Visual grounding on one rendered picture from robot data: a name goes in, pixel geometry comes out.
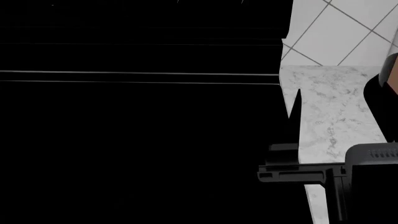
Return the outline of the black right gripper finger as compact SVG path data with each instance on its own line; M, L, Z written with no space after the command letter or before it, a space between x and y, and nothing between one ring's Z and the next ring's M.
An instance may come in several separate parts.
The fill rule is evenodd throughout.
M290 116L277 136L277 142L269 146L266 164L299 164L301 112L302 95L298 89Z

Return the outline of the black microwave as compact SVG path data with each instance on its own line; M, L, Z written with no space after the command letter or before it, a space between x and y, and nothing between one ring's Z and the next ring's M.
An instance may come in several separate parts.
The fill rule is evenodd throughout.
M258 179L294 0L0 0L0 224L313 224Z

